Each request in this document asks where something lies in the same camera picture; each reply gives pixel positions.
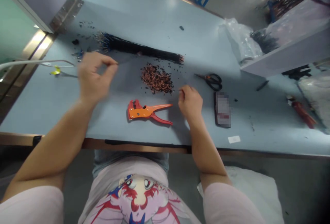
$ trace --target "sleeve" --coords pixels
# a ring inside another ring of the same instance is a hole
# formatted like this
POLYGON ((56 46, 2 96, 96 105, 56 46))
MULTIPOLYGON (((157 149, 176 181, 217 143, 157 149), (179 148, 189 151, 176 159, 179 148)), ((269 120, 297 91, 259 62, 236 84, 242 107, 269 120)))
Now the sleeve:
POLYGON ((23 191, 0 204, 2 223, 63 223, 63 193, 54 186, 23 191))
POLYGON ((224 183, 213 183, 206 188, 203 206, 206 224, 265 223, 246 195, 224 183))

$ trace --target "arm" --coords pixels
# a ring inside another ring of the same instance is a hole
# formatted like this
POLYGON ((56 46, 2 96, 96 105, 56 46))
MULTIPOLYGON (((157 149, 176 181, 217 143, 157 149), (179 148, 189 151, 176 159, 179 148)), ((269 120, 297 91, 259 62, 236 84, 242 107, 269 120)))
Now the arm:
POLYGON ((214 183, 231 185, 221 157, 206 129, 201 111, 203 99, 197 90, 188 85, 179 93, 179 107, 190 127, 192 156, 200 172, 203 190, 214 183))
POLYGON ((37 186, 62 189, 65 171, 81 149, 94 107, 108 95, 117 68, 111 57, 97 52, 84 55, 78 72, 79 99, 27 157, 2 201, 37 186), (97 69, 102 64, 108 67, 99 75, 97 69))

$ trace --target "pink shirt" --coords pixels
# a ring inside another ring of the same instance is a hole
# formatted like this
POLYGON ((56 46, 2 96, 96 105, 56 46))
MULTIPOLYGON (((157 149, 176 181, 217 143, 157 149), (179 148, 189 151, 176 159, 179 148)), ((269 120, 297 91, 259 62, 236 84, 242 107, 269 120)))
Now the pink shirt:
MULTIPOLYGON (((21 192, 0 205, 1 223, 63 223, 62 192, 53 186, 21 192)), ((213 183, 203 199, 207 224, 264 223, 253 203, 234 187, 213 183)), ((129 157, 103 169, 92 183, 79 218, 82 223, 200 224, 168 188, 165 171, 155 162, 129 157)))

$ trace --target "white cable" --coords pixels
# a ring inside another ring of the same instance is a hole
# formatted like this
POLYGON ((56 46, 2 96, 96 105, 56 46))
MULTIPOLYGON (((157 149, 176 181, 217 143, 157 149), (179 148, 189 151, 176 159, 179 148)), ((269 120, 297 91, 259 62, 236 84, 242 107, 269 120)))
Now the white cable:
POLYGON ((11 66, 15 66, 15 65, 23 65, 23 64, 41 64, 42 66, 46 66, 46 67, 55 67, 53 65, 45 65, 43 63, 50 63, 50 62, 57 62, 57 61, 63 61, 66 62, 68 64, 71 64, 71 66, 57 66, 59 68, 63 68, 63 67, 74 67, 75 65, 67 60, 40 60, 40 61, 15 61, 15 62, 10 62, 10 63, 4 63, 4 64, 0 64, 0 71, 3 70, 4 68, 7 67, 11 67, 11 66))

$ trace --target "orange wire stripper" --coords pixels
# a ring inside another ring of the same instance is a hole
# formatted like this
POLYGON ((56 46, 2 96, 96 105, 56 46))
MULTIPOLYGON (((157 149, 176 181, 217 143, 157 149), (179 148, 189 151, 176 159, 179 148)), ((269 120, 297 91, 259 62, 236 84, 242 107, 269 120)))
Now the orange wire stripper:
POLYGON ((163 109, 166 107, 171 107, 173 104, 164 104, 164 105, 154 105, 154 106, 147 106, 145 105, 144 107, 140 105, 140 102, 138 100, 131 100, 129 105, 128 105, 128 119, 132 120, 135 118, 153 118, 154 120, 163 123, 163 124, 169 124, 173 125, 172 122, 163 120, 159 117, 156 116, 154 111, 163 109))

